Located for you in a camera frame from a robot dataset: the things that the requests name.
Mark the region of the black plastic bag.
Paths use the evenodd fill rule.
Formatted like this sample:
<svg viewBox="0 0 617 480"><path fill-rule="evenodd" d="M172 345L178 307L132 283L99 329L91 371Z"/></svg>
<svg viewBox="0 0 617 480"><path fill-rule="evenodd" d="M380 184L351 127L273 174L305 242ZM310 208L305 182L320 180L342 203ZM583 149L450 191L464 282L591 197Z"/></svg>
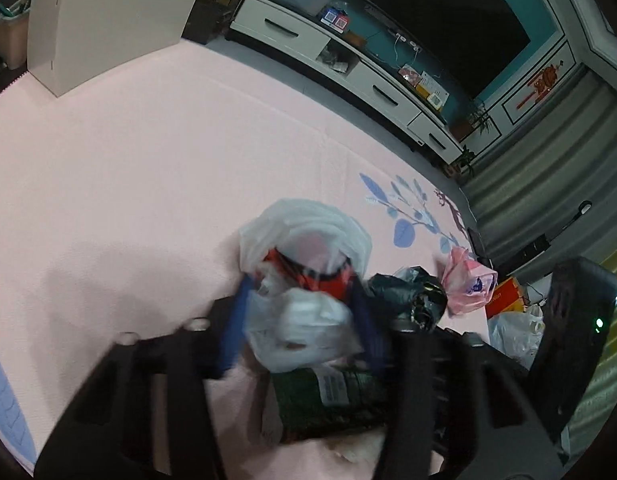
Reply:
<svg viewBox="0 0 617 480"><path fill-rule="evenodd" d="M374 274L366 293L375 318L397 332L432 333L448 304L439 279L421 266L409 266L396 275Z"/></svg>

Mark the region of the dark green snack bag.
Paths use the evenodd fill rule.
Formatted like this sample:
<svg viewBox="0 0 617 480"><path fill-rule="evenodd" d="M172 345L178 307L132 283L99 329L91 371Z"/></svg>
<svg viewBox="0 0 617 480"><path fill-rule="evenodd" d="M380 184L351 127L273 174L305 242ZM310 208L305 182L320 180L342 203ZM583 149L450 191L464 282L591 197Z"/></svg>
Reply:
<svg viewBox="0 0 617 480"><path fill-rule="evenodd" d="M384 422L381 386L368 370L319 365L269 376L261 435L270 445L362 434Z"/></svg>

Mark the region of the white plastic bag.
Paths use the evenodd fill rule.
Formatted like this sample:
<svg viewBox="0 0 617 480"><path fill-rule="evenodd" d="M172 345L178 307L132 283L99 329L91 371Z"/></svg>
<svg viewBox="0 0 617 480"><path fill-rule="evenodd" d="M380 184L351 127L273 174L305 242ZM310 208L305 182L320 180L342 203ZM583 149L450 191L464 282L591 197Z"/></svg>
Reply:
<svg viewBox="0 0 617 480"><path fill-rule="evenodd" d="M284 198L239 231L240 270L253 280L246 339L272 373L363 351L348 307L372 249L363 226L333 206Z"/></svg>

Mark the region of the white shopping bag on floor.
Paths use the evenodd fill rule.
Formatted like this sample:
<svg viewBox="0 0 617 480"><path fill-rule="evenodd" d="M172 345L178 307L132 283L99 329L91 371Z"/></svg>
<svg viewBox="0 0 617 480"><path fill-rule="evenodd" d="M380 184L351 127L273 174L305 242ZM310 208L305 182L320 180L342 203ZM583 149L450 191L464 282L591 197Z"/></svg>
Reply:
<svg viewBox="0 0 617 480"><path fill-rule="evenodd" d="M543 339L543 311L535 304L525 311L501 312L488 321L488 330L495 349L529 370Z"/></svg>

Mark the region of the red gift bag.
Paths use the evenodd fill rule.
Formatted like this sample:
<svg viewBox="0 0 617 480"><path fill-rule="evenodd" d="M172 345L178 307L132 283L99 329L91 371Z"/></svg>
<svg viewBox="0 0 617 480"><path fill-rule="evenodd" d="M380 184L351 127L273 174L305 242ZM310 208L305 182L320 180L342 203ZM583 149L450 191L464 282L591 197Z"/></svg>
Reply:
<svg viewBox="0 0 617 480"><path fill-rule="evenodd" d="M499 284L491 301L486 305L486 317L490 320L502 312L524 312L527 298L523 287L514 276Z"/></svg>

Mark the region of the small pink plastic bag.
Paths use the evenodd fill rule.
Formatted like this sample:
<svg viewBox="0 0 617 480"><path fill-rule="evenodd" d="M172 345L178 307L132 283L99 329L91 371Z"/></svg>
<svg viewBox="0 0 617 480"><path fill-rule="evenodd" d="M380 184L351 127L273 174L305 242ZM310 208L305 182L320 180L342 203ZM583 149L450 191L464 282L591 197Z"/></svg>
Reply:
<svg viewBox="0 0 617 480"><path fill-rule="evenodd" d="M468 249L454 247L442 275L447 309L452 315L464 315L484 308L493 297L497 281L495 270L471 258Z"/></svg>

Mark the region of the pink patterned tablecloth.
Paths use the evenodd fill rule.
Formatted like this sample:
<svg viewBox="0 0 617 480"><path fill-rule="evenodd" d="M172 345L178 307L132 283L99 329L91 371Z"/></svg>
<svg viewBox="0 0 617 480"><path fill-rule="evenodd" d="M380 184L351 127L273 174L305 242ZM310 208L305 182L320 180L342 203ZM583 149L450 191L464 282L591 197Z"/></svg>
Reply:
<svg viewBox="0 0 617 480"><path fill-rule="evenodd" d="M0 92L2 405L41 450L118 336L231 295L239 232L283 198L368 232L370 273L443 263L458 185L340 96L252 50L182 42L65 96Z"/></svg>

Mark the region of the potted plant on floor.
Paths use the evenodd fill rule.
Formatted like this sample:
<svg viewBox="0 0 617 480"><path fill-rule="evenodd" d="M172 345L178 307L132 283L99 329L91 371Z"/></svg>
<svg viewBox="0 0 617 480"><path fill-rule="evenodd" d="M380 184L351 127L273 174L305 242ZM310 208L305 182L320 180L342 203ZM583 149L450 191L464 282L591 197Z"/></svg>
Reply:
<svg viewBox="0 0 617 480"><path fill-rule="evenodd" d="M453 180L459 179L463 174L473 176L472 162L475 158L476 154L465 146L461 155L454 162L444 166L444 174Z"/></svg>

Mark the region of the grey curtain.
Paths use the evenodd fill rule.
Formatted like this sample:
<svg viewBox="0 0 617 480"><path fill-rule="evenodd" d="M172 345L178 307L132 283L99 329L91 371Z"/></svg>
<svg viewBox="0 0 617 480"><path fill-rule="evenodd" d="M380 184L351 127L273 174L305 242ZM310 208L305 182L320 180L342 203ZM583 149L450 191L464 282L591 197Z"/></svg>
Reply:
<svg viewBox="0 0 617 480"><path fill-rule="evenodd" d="M502 264L541 234L551 259L617 249L617 92L581 70L463 187L486 253Z"/></svg>

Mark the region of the potted plant on cabinet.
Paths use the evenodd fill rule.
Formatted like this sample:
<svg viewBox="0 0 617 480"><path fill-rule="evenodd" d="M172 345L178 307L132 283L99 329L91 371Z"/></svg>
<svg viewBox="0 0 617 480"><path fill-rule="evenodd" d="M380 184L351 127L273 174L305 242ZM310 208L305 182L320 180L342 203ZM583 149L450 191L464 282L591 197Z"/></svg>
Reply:
<svg viewBox="0 0 617 480"><path fill-rule="evenodd" d="M491 115L483 102L474 102L465 110L465 115L455 120L449 127L450 133L459 143L468 139L472 133L487 131Z"/></svg>

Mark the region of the white tv cabinet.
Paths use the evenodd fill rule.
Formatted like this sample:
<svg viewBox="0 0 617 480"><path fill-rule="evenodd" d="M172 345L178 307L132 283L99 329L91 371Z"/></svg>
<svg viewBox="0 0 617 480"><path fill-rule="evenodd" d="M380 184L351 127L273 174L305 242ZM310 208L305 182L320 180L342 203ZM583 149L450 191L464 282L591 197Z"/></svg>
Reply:
<svg viewBox="0 0 617 480"><path fill-rule="evenodd" d="M243 0L230 30L331 80L447 164L462 154L443 119L404 79L392 76L369 56L301 14L270 0Z"/></svg>

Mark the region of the white storage box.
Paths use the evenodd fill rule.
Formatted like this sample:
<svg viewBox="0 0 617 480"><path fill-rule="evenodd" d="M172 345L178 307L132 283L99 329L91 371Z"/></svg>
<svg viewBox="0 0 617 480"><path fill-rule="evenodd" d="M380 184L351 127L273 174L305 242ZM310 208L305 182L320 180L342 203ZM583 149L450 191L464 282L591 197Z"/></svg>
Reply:
<svg viewBox="0 0 617 480"><path fill-rule="evenodd" d="M196 0L32 0L28 71L55 96L171 47Z"/></svg>

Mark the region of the black television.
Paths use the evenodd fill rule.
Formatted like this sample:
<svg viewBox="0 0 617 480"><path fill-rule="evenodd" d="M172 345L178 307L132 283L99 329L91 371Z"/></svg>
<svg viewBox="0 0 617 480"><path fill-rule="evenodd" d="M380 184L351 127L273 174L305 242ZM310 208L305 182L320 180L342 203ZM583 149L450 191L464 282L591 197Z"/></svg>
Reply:
<svg viewBox="0 0 617 480"><path fill-rule="evenodd" d="M506 0L367 0L475 98L529 44Z"/></svg>

